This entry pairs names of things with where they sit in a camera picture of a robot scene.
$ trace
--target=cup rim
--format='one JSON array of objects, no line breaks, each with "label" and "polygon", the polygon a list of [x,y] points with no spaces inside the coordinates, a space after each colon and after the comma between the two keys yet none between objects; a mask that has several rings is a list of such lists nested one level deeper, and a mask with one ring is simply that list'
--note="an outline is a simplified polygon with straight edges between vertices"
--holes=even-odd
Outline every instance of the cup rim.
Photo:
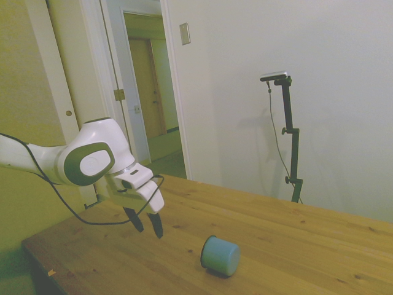
[{"label": "cup rim", "polygon": [[204,269],[207,269],[208,267],[205,266],[205,265],[203,265],[203,263],[202,263],[203,250],[204,250],[204,247],[206,246],[208,240],[210,240],[210,238],[213,238],[213,237],[214,237],[214,238],[217,238],[215,235],[211,235],[210,237],[208,237],[208,238],[206,239],[206,241],[205,241],[205,243],[203,244],[203,247],[202,247],[202,252],[201,252],[201,266],[202,266]]}]

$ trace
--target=baseboard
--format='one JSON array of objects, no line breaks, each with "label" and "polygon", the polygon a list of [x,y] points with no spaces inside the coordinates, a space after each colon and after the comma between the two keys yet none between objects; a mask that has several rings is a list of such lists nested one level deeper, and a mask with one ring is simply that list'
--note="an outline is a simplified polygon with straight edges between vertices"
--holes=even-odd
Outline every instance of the baseboard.
[{"label": "baseboard", "polygon": [[177,127],[174,127],[174,128],[171,128],[171,129],[167,129],[167,133],[171,133],[171,132],[175,132],[175,131],[178,131],[178,129],[179,129],[179,126],[177,126]]}]

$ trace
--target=light switch plate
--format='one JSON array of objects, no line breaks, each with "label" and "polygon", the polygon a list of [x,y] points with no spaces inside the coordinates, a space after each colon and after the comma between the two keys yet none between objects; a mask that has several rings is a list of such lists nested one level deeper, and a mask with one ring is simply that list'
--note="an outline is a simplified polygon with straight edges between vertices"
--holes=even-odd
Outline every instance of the light switch plate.
[{"label": "light switch plate", "polygon": [[180,25],[180,36],[182,38],[183,45],[191,43],[189,23],[183,23],[182,25]]}]

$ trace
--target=door hinge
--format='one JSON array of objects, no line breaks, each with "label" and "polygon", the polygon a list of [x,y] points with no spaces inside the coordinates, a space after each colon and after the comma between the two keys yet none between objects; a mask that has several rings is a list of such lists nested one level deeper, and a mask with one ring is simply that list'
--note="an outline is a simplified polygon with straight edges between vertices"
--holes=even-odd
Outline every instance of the door hinge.
[{"label": "door hinge", "polygon": [[124,89],[115,89],[115,90],[113,90],[113,92],[115,93],[115,100],[116,101],[125,100]]}]

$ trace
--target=wooden door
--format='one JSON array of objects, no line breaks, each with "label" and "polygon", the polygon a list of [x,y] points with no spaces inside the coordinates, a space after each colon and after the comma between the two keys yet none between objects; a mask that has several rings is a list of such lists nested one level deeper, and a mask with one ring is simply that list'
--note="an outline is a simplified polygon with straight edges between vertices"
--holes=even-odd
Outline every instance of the wooden door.
[{"label": "wooden door", "polygon": [[130,49],[147,139],[166,134],[150,40],[130,39]]}]

